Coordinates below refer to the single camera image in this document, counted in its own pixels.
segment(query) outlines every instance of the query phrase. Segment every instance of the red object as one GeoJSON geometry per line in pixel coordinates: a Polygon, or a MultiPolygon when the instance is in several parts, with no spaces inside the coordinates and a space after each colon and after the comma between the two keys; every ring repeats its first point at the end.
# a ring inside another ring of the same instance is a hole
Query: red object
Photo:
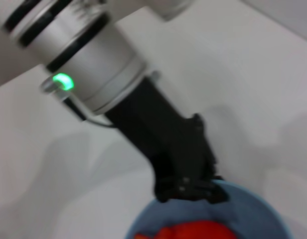
{"type": "MultiPolygon", "coordinates": [[[[153,239],[237,239],[226,226],[212,222],[199,221],[179,224],[171,228],[163,228],[153,239]]],[[[135,236],[135,239],[150,239],[135,236]]]]}

